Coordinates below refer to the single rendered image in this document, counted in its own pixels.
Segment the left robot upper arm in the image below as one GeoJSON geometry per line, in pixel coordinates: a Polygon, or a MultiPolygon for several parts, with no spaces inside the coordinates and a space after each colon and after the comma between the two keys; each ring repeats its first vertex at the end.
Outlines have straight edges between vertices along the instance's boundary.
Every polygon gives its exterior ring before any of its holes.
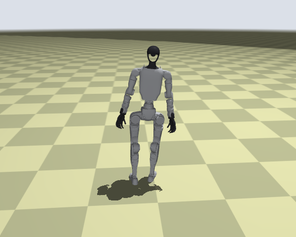
{"type": "Polygon", "coordinates": [[[130,75],[130,79],[129,79],[129,82],[128,82],[128,89],[127,89],[127,93],[128,95],[133,95],[134,94],[134,86],[136,84],[136,80],[137,80],[137,76],[140,75],[140,70],[141,68],[134,68],[131,72],[131,75],[130,75]]]}

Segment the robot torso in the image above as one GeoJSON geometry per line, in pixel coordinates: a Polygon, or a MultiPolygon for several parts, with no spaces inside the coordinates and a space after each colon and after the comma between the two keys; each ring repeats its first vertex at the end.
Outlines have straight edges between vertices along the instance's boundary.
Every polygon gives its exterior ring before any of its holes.
{"type": "Polygon", "coordinates": [[[156,109],[153,101],[156,101],[161,92],[163,70],[147,69],[147,66],[141,67],[140,70],[140,87],[139,92],[142,100],[145,100],[144,106],[141,107],[141,120],[151,121],[155,120],[156,109]]]}

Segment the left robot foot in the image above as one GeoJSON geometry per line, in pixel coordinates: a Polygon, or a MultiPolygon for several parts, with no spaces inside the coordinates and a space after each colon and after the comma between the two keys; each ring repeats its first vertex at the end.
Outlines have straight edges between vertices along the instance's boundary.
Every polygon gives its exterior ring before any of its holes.
{"type": "Polygon", "coordinates": [[[129,177],[130,177],[130,180],[132,181],[132,184],[133,185],[137,185],[138,184],[138,178],[137,177],[135,178],[135,176],[133,178],[132,177],[132,173],[130,173],[129,177]]]}

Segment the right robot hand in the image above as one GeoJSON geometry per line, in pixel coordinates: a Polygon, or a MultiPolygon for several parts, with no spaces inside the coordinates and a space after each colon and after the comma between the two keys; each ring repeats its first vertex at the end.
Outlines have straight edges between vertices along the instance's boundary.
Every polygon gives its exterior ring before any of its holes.
{"type": "Polygon", "coordinates": [[[170,120],[169,120],[169,124],[168,124],[167,128],[168,128],[169,125],[170,125],[170,130],[168,131],[168,132],[170,132],[170,133],[173,133],[173,132],[176,131],[176,123],[175,123],[174,118],[175,118],[175,117],[174,117],[174,113],[171,113],[171,118],[168,117],[168,119],[170,119],[170,120]]]}

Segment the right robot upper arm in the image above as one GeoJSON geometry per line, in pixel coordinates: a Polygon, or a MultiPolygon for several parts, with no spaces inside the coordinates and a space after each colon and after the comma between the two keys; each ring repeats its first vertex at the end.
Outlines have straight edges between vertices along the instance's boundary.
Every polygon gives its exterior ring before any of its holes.
{"type": "Polygon", "coordinates": [[[172,98],[172,75],[169,71],[163,70],[163,77],[165,80],[165,98],[172,98]]]}

